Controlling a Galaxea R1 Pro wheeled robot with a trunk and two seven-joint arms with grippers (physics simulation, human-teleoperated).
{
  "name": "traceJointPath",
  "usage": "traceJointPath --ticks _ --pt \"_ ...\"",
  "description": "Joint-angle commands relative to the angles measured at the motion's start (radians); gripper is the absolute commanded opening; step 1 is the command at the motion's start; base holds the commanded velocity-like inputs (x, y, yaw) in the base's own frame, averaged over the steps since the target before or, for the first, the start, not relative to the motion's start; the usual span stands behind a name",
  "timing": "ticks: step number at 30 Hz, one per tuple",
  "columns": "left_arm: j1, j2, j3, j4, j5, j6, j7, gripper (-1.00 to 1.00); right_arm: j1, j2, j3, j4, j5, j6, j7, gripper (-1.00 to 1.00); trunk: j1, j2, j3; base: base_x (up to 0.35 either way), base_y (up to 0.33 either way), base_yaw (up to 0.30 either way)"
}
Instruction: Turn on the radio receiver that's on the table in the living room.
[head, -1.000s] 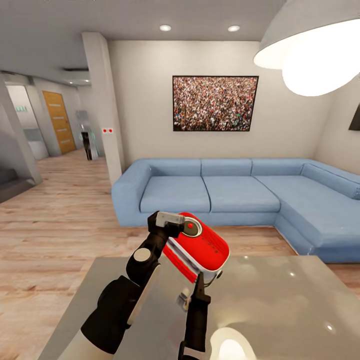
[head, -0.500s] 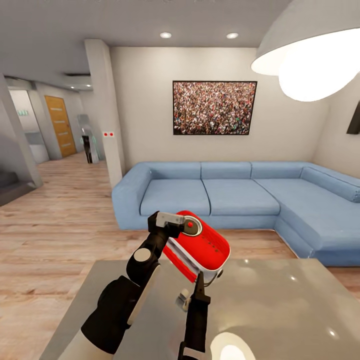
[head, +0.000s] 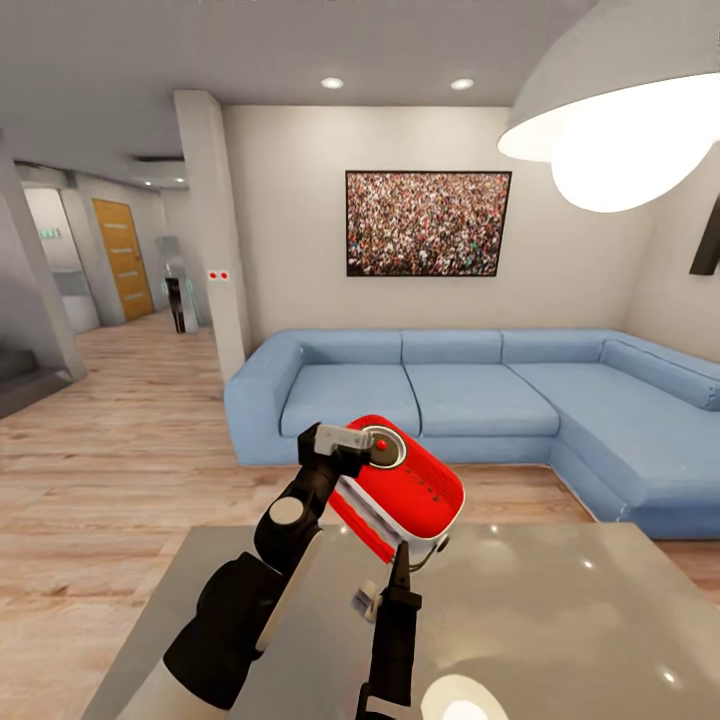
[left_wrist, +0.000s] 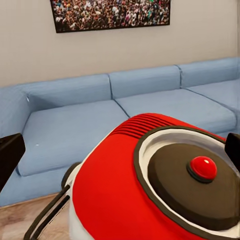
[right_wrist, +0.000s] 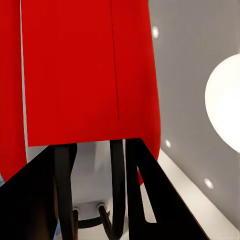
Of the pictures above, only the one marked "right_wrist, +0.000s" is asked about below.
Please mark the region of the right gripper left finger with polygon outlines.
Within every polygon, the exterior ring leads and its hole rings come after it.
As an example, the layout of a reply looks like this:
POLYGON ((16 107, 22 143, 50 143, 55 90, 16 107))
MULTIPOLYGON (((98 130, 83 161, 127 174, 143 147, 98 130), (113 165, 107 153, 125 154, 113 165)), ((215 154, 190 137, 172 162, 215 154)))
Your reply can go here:
MULTIPOLYGON (((77 143, 69 143, 70 174, 77 143)), ((53 240, 59 220, 54 144, 0 187, 0 240, 53 240)))

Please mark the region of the radio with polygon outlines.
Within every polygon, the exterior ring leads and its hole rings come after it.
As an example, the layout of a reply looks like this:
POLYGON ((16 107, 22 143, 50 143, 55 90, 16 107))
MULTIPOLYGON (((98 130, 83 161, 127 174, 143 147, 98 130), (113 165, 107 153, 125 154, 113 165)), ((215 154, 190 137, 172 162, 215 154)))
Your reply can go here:
POLYGON ((0 174, 6 183, 54 145, 62 240, 78 240, 78 229, 100 224, 109 240, 120 240, 126 140, 142 139, 158 161, 148 2, 0 0, 0 174))

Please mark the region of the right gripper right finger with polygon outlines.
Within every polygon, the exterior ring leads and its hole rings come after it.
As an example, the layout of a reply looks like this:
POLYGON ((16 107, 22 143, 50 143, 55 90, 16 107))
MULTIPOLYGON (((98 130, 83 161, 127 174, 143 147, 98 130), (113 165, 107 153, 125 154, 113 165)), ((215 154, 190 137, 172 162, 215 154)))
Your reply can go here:
POLYGON ((141 138, 125 140, 129 240, 211 240, 141 138), (139 167, 156 223, 145 220, 139 167))

